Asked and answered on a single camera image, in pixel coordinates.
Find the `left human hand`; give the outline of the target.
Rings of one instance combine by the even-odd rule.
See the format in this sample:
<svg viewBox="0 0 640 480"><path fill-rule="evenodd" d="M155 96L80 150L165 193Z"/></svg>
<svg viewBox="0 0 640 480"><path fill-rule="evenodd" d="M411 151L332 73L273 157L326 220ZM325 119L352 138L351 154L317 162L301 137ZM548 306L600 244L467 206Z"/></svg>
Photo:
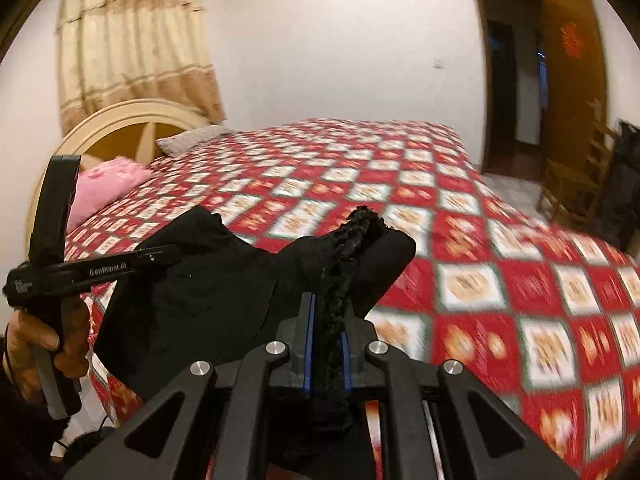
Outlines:
<svg viewBox="0 0 640 480"><path fill-rule="evenodd" d="M87 305L80 298L66 298L62 321L64 338L39 318L24 311L15 311L6 326L3 369L27 403L39 404L43 400L32 350L52 352L54 367L66 378L80 379L88 372L90 315Z"/></svg>

